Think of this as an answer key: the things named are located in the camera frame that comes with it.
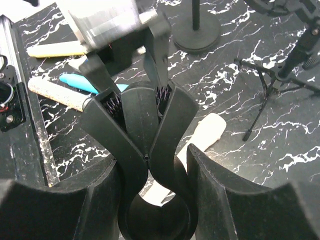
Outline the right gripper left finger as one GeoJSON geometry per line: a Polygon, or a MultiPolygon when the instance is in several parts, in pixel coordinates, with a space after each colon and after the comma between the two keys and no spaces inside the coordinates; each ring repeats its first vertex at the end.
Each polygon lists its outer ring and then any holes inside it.
{"type": "Polygon", "coordinates": [[[0,181],[2,240],[117,240],[120,175],[110,157],[53,187],[0,181]]]}

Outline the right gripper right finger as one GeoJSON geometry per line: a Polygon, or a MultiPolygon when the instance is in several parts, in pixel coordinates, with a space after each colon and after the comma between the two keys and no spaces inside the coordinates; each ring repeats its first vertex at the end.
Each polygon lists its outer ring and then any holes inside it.
{"type": "Polygon", "coordinates": [[[187,167],[197,200],[196,239],[319,239],[318,184],[259,185],[214,162],[193,144],[187,148],[187,167]]]}

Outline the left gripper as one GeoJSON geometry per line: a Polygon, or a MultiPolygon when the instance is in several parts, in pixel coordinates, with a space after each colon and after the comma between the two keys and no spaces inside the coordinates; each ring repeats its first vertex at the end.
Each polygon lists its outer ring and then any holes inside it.
{"type": "Polygon", "coordinates": [[[104,42],[96,53],[90,53],[79,66],[80,73],[91,83],[98,93],[111,89],[120,94],[108,68],[127,69],[132,65],[134,52],[144,45],[143,67],[149,80],[156,87],[168,84],[168,54],[171,24],[163,12],[147,23],[145,37],[122,37],[112,42],[104,42]]]}

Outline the cyan blue microphone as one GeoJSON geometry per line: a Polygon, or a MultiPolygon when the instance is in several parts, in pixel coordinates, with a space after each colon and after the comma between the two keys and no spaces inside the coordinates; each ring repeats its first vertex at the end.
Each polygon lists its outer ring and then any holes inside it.
{"type": "Polygon", "coordinates": [[[84,90],[93,94],[98,94],[98,90],[82,75],[75,73],[63,73],[59,80],[70,87],[84,90]]]}

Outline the cream yellow microphone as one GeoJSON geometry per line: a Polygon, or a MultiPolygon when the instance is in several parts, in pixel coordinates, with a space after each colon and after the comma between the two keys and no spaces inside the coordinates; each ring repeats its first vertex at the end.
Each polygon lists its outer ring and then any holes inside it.
{"type": "Polygon", "coordinates": [[[30,57],[52,58],[85,55],[87,49],[82,46],[79,41],[67,41],[34,45],[28,47],[26,52],[30,57]]]}

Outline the glitter rhinestone microphone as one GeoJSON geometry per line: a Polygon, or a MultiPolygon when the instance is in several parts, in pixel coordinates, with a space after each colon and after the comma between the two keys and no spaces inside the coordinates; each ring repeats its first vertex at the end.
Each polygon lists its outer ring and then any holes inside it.
{"type": "Polygon", "coordinates": [[[88,95],[73,91],[64,86],[44,80],[39,76],[30,78],[27,87],[33,93],[82,112],[92,99],[88,95]]]}

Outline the black round-base mic stand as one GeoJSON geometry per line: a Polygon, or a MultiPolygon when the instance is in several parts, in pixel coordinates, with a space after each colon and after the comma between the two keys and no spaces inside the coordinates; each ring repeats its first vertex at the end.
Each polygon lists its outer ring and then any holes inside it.
{"type": "Polygon", "coordinates": [[[193,0],[191,6],[191,14],[181,16],[173,25],[172,38],[177,49],[198,54],[219,43],[221,24],[216,15],[201,9],[199,0],[193,0]]]}

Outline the pink microphone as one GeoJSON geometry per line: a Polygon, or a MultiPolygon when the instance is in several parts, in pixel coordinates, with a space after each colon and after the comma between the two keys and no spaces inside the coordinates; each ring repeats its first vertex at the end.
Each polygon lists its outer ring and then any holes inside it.
{"type": "MultiPolygon", "coordinates": [[[[226,127],[226,121],[216,113],[210,113],[199,121],[193,135],[177,154],[177,158],[184,167],[187,168],[187,147],[189,144],[195,145],[204,152],[221,138],[226,127]]],[[[169,189],[155,181],[142,198],[152,205],[162,206],[162,202],[170,192],[169,189]]]]}

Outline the black tripod shock-mount stand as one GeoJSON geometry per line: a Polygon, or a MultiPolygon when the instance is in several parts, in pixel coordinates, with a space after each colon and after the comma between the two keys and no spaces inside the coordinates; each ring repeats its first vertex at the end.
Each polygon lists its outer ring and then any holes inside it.
{"type": "Polygon", "coordinates": [[[280,66],[265,68],[244,59],[234,59],[234,63],[238,67],[246,66],[257,71],[264,92],[264,100],[258,115],[242,138],[244,142],[251,136],[254,126],[272,95],[301,88],[308,89],[316,94],[320,92],[318,86],[297,79],[293,74],[293,69],[298,65],[302,65],[302,68],[308,71],[320,64],[320,57],[316,49],[320,42],[320,7],[317,2],[315,0],[275,0],[273,2],[269,0],[246,0],[245,3],[256,12],[270,17],[281,17],[294,13],[303,23],[307,24],[307,29],[280,66]]]}

